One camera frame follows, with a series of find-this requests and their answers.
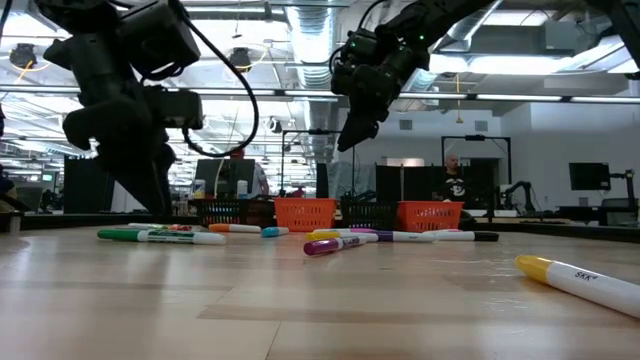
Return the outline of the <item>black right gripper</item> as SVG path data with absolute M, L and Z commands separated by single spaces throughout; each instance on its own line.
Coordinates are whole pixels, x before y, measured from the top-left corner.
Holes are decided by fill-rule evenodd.
M 338 151 L 375 138 L 406 82 L 417 69 L 428 70 L 429 62 L 430 52 L 424 46 L 397 46 L 373 63 L 366 63 L 346 46 L 336 50 L 330 57 L 331 91 L 347 96 L 349 102 Z

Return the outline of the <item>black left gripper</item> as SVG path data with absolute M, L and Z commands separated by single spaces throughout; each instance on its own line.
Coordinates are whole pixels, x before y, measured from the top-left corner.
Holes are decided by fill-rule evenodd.
M 139 98 L 120 96 L 85 106 L 63 121 L 68 142 L 87 150 L 90 140 L 97 140 L 96 162 L 155 215 L 172 213 L 168 173 L 176 155 L 166 130 L 202 127 L 200 95 L 165 88 L 145 88 Z

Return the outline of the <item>green capped white marker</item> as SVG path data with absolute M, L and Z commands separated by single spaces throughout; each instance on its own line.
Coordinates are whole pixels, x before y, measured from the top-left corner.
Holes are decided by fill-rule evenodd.
M 215 233 L 156 229 L 103 229 L 97 236 L 106 240 L 140 243 L 225 245 L 227 242 L 225 236 Z

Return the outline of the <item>yellow capped SKK marker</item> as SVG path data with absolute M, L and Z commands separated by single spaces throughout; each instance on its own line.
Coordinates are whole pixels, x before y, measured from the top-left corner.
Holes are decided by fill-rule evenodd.
M 640 285 L 532 255 L 514 264 L 537 282 L 640 319 Z

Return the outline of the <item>black partition panel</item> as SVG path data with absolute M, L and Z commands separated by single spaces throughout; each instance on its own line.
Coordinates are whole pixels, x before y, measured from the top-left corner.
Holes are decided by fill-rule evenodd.
M 442 201 L 437 198 L 437 188 L 442 184 L 443 167 L 431 164 L 419 167 L 376 166 L 377 200 Z M 482 208 L 488 200 L 480 199 L 464 204 L 465 208 Z

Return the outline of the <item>black cabinet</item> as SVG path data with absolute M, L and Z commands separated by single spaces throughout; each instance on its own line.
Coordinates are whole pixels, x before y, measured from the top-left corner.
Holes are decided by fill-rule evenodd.
M 114 178 L 94 159 L 66 158 L 63 186 L 64 213 L 110 212 L 114 185 Z

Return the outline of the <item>black plastic mesh basket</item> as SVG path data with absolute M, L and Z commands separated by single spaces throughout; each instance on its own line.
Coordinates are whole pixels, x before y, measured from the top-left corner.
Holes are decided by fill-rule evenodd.
M 392 230 L 395 225 L 396 202 L 341 202 L 342 225 L 348 228 Z
M 276 224 L 274 203 L 265 200 L 199 199 L 190 204 L 196 209 L 200 224 L 255 225 L 261 228 Z

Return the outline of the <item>orange capped white marker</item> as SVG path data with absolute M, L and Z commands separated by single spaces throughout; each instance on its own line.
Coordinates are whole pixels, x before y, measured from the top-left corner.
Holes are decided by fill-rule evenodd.
M 214 223 L 208 226 L 210 232 L 220 233 L 261 233 L 262 228 L 256 225 Z

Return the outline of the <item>person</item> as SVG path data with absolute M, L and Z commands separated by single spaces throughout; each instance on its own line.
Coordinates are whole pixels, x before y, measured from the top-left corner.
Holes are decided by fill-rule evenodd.
M 236 150 L 230 155 L 231 159 L 244 159 L 244 149 Z M 269 195 L 270 188 L 267 180 L 266 173 L 259 163 L 254 163 L 253 180 L 251 190 L 248 192 L 249 198 L 254 198 L 258 195 Z
M 445 157 L 442 184 L 437 188 L 437 198 L 444 202 L 467 204 L 476 191 L 477 184 L 463 174 L 459 157 L 449 154 Z
M 0 213 L 9 213 L 15 209 L 10 200 L 17 199 L 15 184 L 4 174 L 4 167 L 0 164 Z

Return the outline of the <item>yellow capped white marker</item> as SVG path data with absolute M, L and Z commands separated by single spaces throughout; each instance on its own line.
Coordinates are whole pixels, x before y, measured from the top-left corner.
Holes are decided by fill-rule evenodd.
M 305 235 L 307 241 L 320 241 L 327 239 L 339 239 L 343 244 L 358 243 L 366 244 L 377 242 L 379 237 L 372 232 L 352 232 L 352 231 L 321 231 L 311 232 Z

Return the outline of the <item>purple capped Expo marker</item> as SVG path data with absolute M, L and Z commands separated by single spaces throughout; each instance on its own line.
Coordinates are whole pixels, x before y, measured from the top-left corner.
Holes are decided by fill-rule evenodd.
M 303 246 L 303 252 L 307 256 L 319 256 L 346 248 L 358 247 L 366 243 L 367 240 L 360 236 L 329 238 L 306 243 Z

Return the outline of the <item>black ceiling spotlight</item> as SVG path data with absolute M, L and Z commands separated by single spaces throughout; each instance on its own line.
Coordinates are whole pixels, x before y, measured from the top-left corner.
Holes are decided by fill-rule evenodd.
M 34 44 L 18 43 L 10 52 L 9 61 L 15 67 L 31 69 L 37 64 L 37 57 L 34 50 Z
M 235 47 L 229 56 L 229 62 L 240 72 L 249 72 L 252 67 L 250 50 L 246 47 Z

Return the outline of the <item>black capped white marker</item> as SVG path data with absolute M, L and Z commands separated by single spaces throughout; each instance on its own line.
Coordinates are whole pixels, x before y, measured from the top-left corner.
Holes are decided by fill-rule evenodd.
M 424 233 L 435 234 L 437 237 L 435 242 L 497 242 L 499 240 L 499 234 L 493 232 L 463 231 L 434 233 L 434 231 L 428 231 Z

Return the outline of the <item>silver ventilation duct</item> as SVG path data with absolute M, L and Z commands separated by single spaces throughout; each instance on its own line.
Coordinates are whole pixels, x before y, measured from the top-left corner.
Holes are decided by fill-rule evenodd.
M 334 50 L 338 11 L 325 7 L 289 7 L 290 38 L 302 88 L 328 89 L 329 57 Z

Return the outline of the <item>black frame stand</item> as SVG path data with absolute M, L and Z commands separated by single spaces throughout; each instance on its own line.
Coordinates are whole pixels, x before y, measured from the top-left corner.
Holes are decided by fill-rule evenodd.
M 445 157 L 455 154 L 459 157 L 463 174 L 476 182 L 471 203 L 496 197 L 498 186 L 513 179 L 512 141 L 509 137 L 481 134 L 442 136 L 440 153 L 443 173 Z

